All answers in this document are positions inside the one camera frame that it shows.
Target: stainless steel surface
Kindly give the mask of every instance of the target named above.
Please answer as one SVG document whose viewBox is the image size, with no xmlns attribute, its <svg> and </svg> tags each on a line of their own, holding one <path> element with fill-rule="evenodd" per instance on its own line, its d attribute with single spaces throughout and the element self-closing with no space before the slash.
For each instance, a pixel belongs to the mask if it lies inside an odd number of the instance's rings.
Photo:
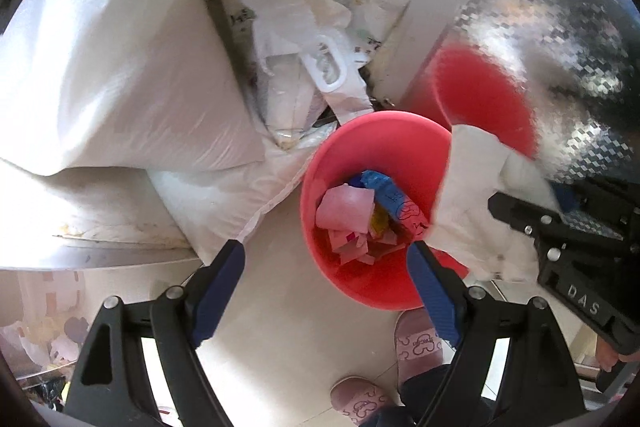
<svg viewBox="0 0 640 427">
<path fill-rule="evenodd" d="M 168 299 L 179 299 L 183 294 L 184 290 L 181 286 L 171 286 L 171 288 L 166 291 L 166 297 Z"/>
<path fill-rule="evenodd" d="M 546 176 L 640 178 L 640 14 L 631 0 L 470 0 L 449 39 L 509 73 L 532 108 Z"/>
<path fill-rule="evenodd" d="M 549 303 L 546 302 L 546 300 L 542 297 L 533 297 L 531 299 L 531 302 L 539 310 L 544 310 L 547 306 L 549 306 Z"/>
<path fill-rule="evenodd" d="M 507 297 L 504 295 L 502 290 L 500 290 L 500 286 L 498 286 L 494 280 L 490 280 L 489 284 L 491 285 L 491 288 L 493 288 L 494 293 L 497 293 L 499 300 L 507 302 Z"/>
<path fill-rule="evenodd" d="M 10 264 L 3 264 L 0 269 L 85 270 L 197 259 L 191 248 L 158 248 L 85 239 L 51 238 L 46 243 L 31 244 L 24 241 L 21 250 L 19 256 L 6 256 Z"/>
<path fill-rule="evenodd" d="M 107 308 L 108 310 L 111 310 L 112 308 L 115 308 L 118 303 L 120 302 L 120 299 L 118 297 L 116 297 L 115 295 L 112 295 L 110 297 L 107 297 L 103 302 L 102 305 Z"/>
<path fill-rule="evenodd" d="M 471 286 L 468 291 L 469 296 L 477 301 L 481 301 L 486 297 L 486 290 L 480 286 Z"/>
</svg>

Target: white sack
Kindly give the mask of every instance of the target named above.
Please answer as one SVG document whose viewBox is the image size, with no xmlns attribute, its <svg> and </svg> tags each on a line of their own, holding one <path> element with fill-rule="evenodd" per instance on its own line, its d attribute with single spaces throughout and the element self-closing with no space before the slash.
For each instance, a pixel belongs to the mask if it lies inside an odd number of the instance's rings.
<svg viewBox="0 0 640 427">
<path fill-rule="evenodd" d="M 256 114 L 254 121 L 265 149 L 262 162 L 198 174 L 148 172 L 167 210 L 206 264 L 227 239 L 250 237 L 262 216 L 300 183 L 314 152 L 335 130 L 335 124 L 322 126 L 284 151 Z"/>
<path fill-rule="evenodd" d="M 203 0 L 24 0 L 0 63 L 0 157 L 36 174 L 263 158 Z"/>
</svg>

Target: trash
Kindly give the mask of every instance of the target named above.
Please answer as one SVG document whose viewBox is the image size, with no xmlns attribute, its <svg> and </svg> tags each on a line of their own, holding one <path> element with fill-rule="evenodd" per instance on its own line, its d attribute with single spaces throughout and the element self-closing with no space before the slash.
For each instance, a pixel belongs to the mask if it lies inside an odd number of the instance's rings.
<svg viewBox="0 0 640 427">
<path fill-rule="evenodd" d="M 316 212 L 316 227 L 325 230 L 350 230 L 366 234 L 373 214 L 374 192 L 347 184 L 330 188 Z"/>
<path fill-rule="evenodd" d="M 375 185 L 381 192 L 383 197 L 379 201 L 372 187 L 364 187 L 367 184 Z M 402 201 L 396 204 L 399 210 L 393 206 L 401 219 L 396 219 L 396 214 L 389 215 L 381 202 L 385 198 Z M 365 219 L 366 232 L 363 231 Z M 417 205 L 391 178 L 375 171 L 364 171 L 352 176 L 349 184 L 329 188 L 316 211 L 316 227 L 327 230 L 332 251 L 340 255 L 340 265 L 356 260 L 371 265 L 389 253 L 402 250 L 422 237 L 422 232 L 415 232 L 422 231 L 422 225 L 426 227 L 426 219 Z"/>
<path fill-rule="evenodd" d="M 72 341 L 65 333 L 51 341 L 50 358 L 53 363 L 75 362 L 80 355 L 80 346 Z"/>
<path fill-rule="evenodd" d="M 373 240 L 378 241 L 387 231 L 391 232 L 389 230 L 389 214 L 379 203 L 376 203 L 369 221 L 369 235 Z"/>
<path fill-rule="evenodd" d="M 365 187 L 375 190 L 376 203 L 379 203 L 396 223 L 402 225 L 412 235 L 411 241 L 420 241 L 429 222 L 418 205 L 386 174 L 364 171 L 361 179 Z"/>
<path fill-rule="evenodd" d="M 328 230 L 329 243 L 335 253 L 340 253 L 340 249 L 345 245 L 355 242 L 356 247 L 361 247 L 367 242 L 367 235 L 363 233 L 350 232 L 348 230 Z"/>
<path fill-rule="evenodd" d="M 348 31 L 351 10 L 336 0 L 222 1 L 234 41 L 255 70 L 260 115 L 281 148 L 302 139 L 326 104 L 340 123 L 373 111 L 358 68 L 407 0 L 361 0 L 358 25 Z M 365 23 L 372 27 L 362 29 Z"/>
<path fill-rule="evenodd" d="M 409 0 L 334 0 L 351 12 L 346 27 L 358 68 L 373 58 L 402 16 Z"/>
</svg>

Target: white cloth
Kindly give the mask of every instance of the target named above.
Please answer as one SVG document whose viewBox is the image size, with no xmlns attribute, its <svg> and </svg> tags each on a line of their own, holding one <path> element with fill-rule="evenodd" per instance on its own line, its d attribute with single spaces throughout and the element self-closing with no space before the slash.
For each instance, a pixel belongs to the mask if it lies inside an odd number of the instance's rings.
<svg viewBox="0 0 640 427">
<path fill-rule="evenodd" d="M 498 190 L 559 212 L 550 185 L 531 160 L 493 134 L 453 126 L 449 166 L 425 241 L 449 253 L 480 280 L 533 282 L 538 276 L 533 238 L 494 219 L 487 208 L 487 200 Z"/>
</svg>

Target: foot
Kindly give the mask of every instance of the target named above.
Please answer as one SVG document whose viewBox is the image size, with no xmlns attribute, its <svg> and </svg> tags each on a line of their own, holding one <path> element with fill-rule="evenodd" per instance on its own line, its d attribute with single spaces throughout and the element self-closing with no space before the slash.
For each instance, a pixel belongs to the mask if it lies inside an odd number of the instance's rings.
<svg viewBox="0 0 640 427">
<path fill-rule="evenodd" d="M 442 339 L 424 308 L 402 312 L 396 323 L 398 387 L 416 375 L 442 365 Z"/>
<path fill-rule="evenodd" d="M 380 387 L 360 377 L 340 380 L 332 388 L 330 397 L 331 406 L 356 425 L 366 422 L 381 407 L 392 405 Z"/>
</svg>

